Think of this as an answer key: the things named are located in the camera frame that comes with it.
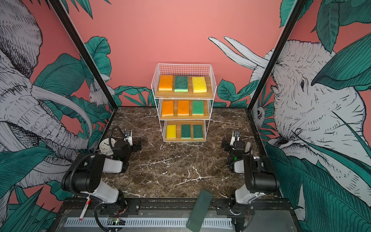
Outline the orange sponge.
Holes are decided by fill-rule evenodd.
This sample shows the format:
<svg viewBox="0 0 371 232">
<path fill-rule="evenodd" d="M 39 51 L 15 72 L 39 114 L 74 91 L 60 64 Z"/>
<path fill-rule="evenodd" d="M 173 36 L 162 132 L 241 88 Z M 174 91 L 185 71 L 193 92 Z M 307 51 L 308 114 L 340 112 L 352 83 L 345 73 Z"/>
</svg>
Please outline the orange sponge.
<svg viewBox="0 0 371 232">
<path fill-rule="evenodd" d="M 179 100 L 177 107 L 178 116 L 189 116 L 189 100 Z"/>
<path fill-rule="evenodd" d="M 172 100 L 162 102 L 162 117 L 171 117 L 174 115 L 174 102 Z"/>
<path fill-rule="evenodd" d="M 172 91 L 173 90 L 173 76 L 172 75 L 161 75 L 159 80 L 158 89 L 160 91 Z"/>
</svg>

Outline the yellow sponge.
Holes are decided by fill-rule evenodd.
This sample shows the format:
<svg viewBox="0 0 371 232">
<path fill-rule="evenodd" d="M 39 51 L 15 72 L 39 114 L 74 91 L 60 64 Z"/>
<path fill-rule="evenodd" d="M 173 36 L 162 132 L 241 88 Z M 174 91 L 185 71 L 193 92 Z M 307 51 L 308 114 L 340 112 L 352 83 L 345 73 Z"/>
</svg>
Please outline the yellow sponge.
<svg viewBox="0 0 371 232">
<path fill-rule="evenodd" d="M 176 125 L 167 125 L 166 139 L 176 139 Z"/>
<path fill-rule="evenodd" d="M 207 85 L 205 81 L 205 77 L 192 77 L 192 87 L 194 93 L 206 93 L 207 92 Z"/>
</svg>

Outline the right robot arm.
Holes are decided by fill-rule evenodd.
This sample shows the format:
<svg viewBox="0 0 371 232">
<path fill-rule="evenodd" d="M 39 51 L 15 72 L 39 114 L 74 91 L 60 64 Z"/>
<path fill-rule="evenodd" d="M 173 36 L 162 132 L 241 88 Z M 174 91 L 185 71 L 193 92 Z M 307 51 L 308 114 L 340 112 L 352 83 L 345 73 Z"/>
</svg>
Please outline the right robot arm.
<svg viewBox="0 0 371 232">
<path fill-rule="evenodd" d="M 221 147 L 229 153 L 227 168 L 244 176 L 244 184 L 235 191 L 234 203 L 248 205 L 279 189 L 279 180 L 270 158 L 254 156 L 252 142 L 245 143 L 234 138 L 231 142 L 224 140 Z"/>
</svg>

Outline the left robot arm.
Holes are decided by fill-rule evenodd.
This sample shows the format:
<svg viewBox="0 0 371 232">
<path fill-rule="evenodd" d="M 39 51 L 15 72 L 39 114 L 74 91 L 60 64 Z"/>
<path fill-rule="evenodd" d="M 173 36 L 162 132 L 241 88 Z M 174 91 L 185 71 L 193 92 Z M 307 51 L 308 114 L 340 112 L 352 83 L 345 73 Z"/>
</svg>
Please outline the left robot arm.
<svg viewBox="0 0 371 232">
<path fill-rule="evenodd" d="M 124 193 L 105 183 L 102 175 L 125 173 L 132 153 L 141 149 L 141 142 L 133 143 L 131 130 L 123 131 L 115 126 L 109 137 L 101 141 L 98 153 L 77 156 L 62 178 L 62 190 L 99 201 L 109 215 L 128 212 Z"/>
</svg>

